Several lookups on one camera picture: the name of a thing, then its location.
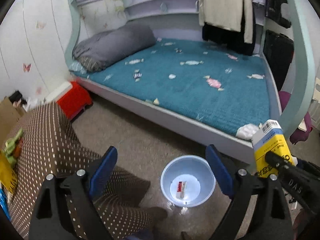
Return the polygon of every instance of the black clothes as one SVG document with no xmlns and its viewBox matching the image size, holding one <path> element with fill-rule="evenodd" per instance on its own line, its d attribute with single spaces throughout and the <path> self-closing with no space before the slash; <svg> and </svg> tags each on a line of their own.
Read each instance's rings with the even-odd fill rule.
<svg viewBox="0 0 320 240">
<path fill-rule="evenodd" d="M 202 39 L 205 41 L 214 41 L 217 44 L 227 44 L 227 48 L 231 49 L 239 54 L 251 56 L 254 50 L 255 42 L 256 42 L 256 21 L 254 10 L 253 13 L 253 35 L 252 35 L 252 43 L 244 43 L 244 26 L 245 19 L 244 13 L 242 13 L 241 20 L 241 31 L 234 32 L 228 31 L 225 29 L 221 29 L 207 23 L 204 23 L 202 27 Z"/>
<path fill-rule="evenodd" d="M 269 63 L 277 89 L 280 91 L 292 62 L 294 53 L 293 40 L 284 34 L 267 30 L 263 53 Z"/>
<path fill-rule="evenodd" d="M 290 9 L 287 0 L 266 0 L 266 17 L 284 28 L 290 28 Z"/>
</svg>

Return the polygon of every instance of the cardboard box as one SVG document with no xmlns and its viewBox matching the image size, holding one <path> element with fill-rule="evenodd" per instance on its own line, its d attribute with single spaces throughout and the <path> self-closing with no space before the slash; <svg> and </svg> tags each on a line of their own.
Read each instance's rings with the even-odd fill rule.
<svg viewBox="0 0 320 240">
<path fill-rule="evenodd" d="M 24 109 L 22 107 L 14 108 L 9 98 L 4 98 L 0 103 L 0 147 L 2 147 L 12 127 L 24 114 Z"/>
</svg>

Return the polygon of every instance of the gray pillow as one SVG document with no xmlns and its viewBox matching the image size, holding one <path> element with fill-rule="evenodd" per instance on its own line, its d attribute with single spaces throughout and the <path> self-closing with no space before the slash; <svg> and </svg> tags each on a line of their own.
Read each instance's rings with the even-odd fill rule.
<svg viewBox="0 0 320 240">
<path fill-rule="evenodd" d="M 127 23 L 115 31 L 98 33 L 81 41 L 73 56 L 88 71 L 101 71 L 155 44 L 156 38 L 149 26 Z"/>
</svg>

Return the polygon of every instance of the yellow box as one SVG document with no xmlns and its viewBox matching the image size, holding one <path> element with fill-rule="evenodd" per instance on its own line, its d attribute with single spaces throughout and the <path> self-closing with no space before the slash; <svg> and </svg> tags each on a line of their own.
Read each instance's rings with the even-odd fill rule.
<svg viewBox="0 0 320 240">
<path fill-rule="evenodd" d="M 265 161 L 264 156 L 268 151 L 278 154 L 293 164 L 292 156 L 283 136 L 282 129 L 276 120 L 268 120 L 264 123 L 252 136 L 252 146 L 259 177 L 267 178 L 270 174 L 278 175 L 278 170 L 272 168 Z"/>
</svg>

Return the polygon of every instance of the yellow bag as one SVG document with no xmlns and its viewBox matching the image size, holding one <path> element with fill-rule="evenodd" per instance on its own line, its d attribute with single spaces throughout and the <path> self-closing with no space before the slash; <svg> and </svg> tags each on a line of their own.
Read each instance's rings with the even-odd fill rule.
<svg viewBox="0 0 320 240">
<path fill-rule="evenodd" d="M 11 193 L 14 194 L 18 184 L 18 176 L 11 168 L 5 154 L 0 150 L 0 182 Z"/>
</svg>

